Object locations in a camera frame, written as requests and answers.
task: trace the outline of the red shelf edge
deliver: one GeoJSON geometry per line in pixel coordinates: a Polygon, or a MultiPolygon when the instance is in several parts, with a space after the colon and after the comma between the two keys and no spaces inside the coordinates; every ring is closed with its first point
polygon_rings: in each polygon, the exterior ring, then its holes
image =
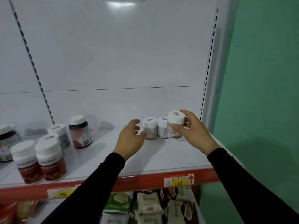
{"type": "MultiPolygon", "coordinates": [[[[112,192],[163,188],[164,178],[188,176],[189,174],[194,174],[194,184],[204,184],[219,181],[219,177],[213,168],[142,174],[136,176],[118,177],[112,192]]],[[[84,181],[57,182],[50,184],[1,188],[0,204],[28,200],[48,200],[48,189],[74,187],[75,185],[82,184],[83,182],[84,181]]]]}

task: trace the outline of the hand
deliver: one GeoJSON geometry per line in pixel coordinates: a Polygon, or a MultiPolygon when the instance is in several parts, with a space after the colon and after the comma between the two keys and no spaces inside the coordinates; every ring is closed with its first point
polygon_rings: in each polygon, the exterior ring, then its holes
{"type": "Polygon", "coordinates": [[[137,135],[140,127],[135,124],[138,123],[140,123],[139,119],[133,119],[125,126],[119,134],[116,147],[113,151],[120,154],[125,159],[125,162],[142,147],[147,136],[145,131],[137,135]]]}
{"type": "Polygon", "coordinates": [[[187,110],[180,110],[187,117],[185,118],[184,126],[186,129],[178,124],[171,124],[171,127],[182,134],[190,145],[199,149],[202,153],[209,155],[212,151],[220,146],[214,141],[205,125],[196,117],[193,112],[187,110]]]}

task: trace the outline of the black sleeve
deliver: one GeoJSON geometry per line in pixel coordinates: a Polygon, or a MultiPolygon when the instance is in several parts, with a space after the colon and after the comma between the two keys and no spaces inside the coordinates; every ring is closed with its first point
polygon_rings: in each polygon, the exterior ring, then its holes
{"type": "Polygon", "coordinates": [[[109,154],[105,161],[52,211],[42,224],[98,224],[118,174],[124,166],[125,160],[121,155],[109,154]]]}
{"type": "Polygon", "coordinates": [[[245,223],[299,223],[299,214],[252,177],[226,150],[218,148],[207,158],[245,223]]]}

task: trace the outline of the finger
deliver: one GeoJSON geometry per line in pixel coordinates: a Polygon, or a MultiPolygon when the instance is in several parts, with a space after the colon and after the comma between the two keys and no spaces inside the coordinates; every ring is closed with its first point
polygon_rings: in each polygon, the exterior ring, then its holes
{"type": "Polygon", "coordinates": [[[185,122],[191,122],[191,119],[189,117],[185,117],[185,122]]]}
{"type": "Polygon", "coordinates": [[[191,127],[191,123],[186,122],[186,123],[184,123],[184,126],[190,128],[191,127]]]}
{"type": "Polygon", "coordinates": [[[178,133],[180,133],[181,135],[184,135],[186,136],[186,134],[188,133],[188,129],[182,127],[181,125],[178,125],[178,124],[171,124],[171,127],[178,133]]]}
{"type": "Polygon", "coordinates": [[[128,126],[129,126],[130,128],[132,128],[132,129],[134,129],[134,128],[135,128],[135,124],[138,124],[138,123],[140,123],[140,120],[139,120],[139,119],[132,119],[132,120],[129,122],[128,126]]]}
{"type": "Polygon", "coordinates": [[[182,109],[182,110],[180,110],[180,112],[182,112],[182,113],[184,113],[186,116],[188,116],[190,122],[195,121],[196,119],[198,119],[197,116],[196,116],[193,112],[190,112],[190,111],[188,111],[188,110],[184,110],[184,109],[182,109]]]}
{"type": "Polygon", "coordinates": [[[147,137],[147,133],[145,131],[142,131],[138,136],[145,139],[147,137]]]}

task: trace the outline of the green package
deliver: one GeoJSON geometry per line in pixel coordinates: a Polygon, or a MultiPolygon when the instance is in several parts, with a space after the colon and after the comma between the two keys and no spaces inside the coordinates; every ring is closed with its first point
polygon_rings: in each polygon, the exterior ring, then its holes
{"type": "Polygon", "coordinates": [[[131,212],[133,193],[118,192],[110,194],[103,211],[128,214],[131,212]]]}

